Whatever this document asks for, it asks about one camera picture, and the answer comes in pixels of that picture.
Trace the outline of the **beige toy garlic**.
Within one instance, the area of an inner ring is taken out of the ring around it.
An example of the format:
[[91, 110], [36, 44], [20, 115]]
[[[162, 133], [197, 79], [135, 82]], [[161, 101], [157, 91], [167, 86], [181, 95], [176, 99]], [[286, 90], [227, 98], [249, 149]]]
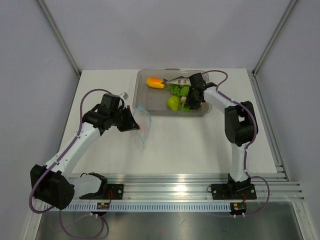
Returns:
[[186, 98], [185, 96], [183, 96], [183, 97], [180, 98], [180, 102], [183, 103], [183, 102], [186, 101], [186, 99], [187, 99], [187, 98]]

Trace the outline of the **clear zip top bag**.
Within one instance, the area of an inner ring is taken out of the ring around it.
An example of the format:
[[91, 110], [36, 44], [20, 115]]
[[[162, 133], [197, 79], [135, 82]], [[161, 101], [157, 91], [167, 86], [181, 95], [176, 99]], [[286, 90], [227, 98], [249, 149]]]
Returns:
[[137, 136], [141, 140], [142, 147], [146, 147], [146, 142], [151, 129], [152, 118], [149, 112], [140, 104], [133, 112], [133, 117], [142, 129], [136, 130]]

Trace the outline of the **green toy pear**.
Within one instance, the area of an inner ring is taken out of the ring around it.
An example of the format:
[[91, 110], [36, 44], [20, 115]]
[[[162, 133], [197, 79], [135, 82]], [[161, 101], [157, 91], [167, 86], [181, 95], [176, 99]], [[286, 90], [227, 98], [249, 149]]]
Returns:
[[171, 111], [178, 111], [181, 100], [178, 96], [171, 96], [166, 100], [166, 105]]

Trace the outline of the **orange yellow toy mango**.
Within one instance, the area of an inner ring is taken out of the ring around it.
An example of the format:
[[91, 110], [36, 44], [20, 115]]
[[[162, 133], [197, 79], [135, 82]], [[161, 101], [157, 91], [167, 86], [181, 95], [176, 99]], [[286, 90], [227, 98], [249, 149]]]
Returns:
[[148, 87], [153, 88], [153, 89], [164, 89], [165, 88], [164, 81], [160, 78], [148, 77], [145, 82]]

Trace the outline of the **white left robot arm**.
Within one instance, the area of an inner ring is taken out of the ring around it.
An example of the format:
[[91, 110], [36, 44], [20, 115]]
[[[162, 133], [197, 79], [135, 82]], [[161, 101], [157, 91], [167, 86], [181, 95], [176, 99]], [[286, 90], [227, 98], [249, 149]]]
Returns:
[[120, 132], [140, 129], [130, 106], [126, 104], [127, 98], [126, 92], [115, 95], [105, 90], [100, 103], [88, 112], [80, 113], [78, 130], [66, 145], [43, 166], [34, 165], [30, 171], [31, 192], [28, 200], [34, 213], [41, 211], [34, 208], [33, 199], [59, 210], [65, 209], [74, 198], [121, 199], [123, 185], [109, 186], [107, 177], [101, 174], [89, 172], [74, 180], [70, 180], [70, 175], [90, 146], [111, 127], [116, 127]]

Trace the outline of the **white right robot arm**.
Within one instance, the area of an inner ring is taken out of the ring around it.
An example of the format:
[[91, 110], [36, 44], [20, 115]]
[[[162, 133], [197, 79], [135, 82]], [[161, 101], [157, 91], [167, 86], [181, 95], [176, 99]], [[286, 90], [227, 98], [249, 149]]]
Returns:
[[206, 82], [202, 73], [195, 73], [189, 77], [189, 88], [185, 104], [192, 110], [207, 102], [224, 114], [224, 133], [231, 143], [231, 169], [227, 183], [222, 186], [212, 185], [213, 197], [221, 194], [223, 198], [239, 198], [246, 191], [250, 191], [251, 177], [247, 170], [249, 146], [255, 141], [258, 126], [253, 104], [250, 101], [237, 102], [220, 91], [228, 79], [228, 74], [222, 70], [213, 70], [213, 73], [222, 73], [224, 80], [219, 84]]

